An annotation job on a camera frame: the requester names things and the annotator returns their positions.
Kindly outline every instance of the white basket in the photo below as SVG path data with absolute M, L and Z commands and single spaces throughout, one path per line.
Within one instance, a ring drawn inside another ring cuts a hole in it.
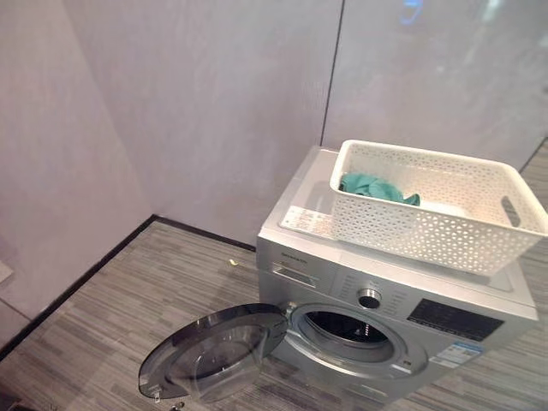
M 344 193 L 347 173 L 383 178 L 404 197 L 417 193 L 420 206 Z M 548 232 L 545 210 L 518 172 L 494 161 L 347 140 L 330 185 L 337 239 L 483 276 Z

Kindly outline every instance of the silver washing machine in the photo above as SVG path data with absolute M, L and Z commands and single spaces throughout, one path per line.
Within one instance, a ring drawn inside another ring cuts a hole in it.
M 517 263 L 480 277 L 331 239 L 336 158 L 312 149 L 259 233 L 260 299 L 289 321 L 272 355 L 387 403 L 533 327 Z
M 166 338 L 141 364 L 144 396 L 216 402 L 252 384 L 274 355 L 344 397 L 382 405 L 534 325 L 518 264 L 486 278 L 330 238 L 336 158 L 313 148 L 263 224 L 261 302 Z

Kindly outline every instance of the washing machine door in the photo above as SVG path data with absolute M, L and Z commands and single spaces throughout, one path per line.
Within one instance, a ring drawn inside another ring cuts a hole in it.
M 210 314 L 161 342 L 141 364 L 139 391 L 155 398 L 192 396 L 215 402 L 254 382 L 285 337 L 288 321 L 270 304 Z

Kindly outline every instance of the door glass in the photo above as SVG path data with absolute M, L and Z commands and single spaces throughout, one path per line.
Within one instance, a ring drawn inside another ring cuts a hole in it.
M 219 332 L 179 356 L 166 378 L 195 400 L 218 401 L 257 379 L 267 336 L 266 329 L 257 325 Z

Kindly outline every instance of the brand logo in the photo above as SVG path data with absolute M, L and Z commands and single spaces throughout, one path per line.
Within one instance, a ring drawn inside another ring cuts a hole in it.
M 287 257 L 288 259 L 293 259 L 294 261 L 299 261 L 302 264 L 308 264 L 305 259 L 299 259 L 298 257 L 295 257 L 295 256 L 290 255 L 290 254 L 282 253 L 282 256 Z

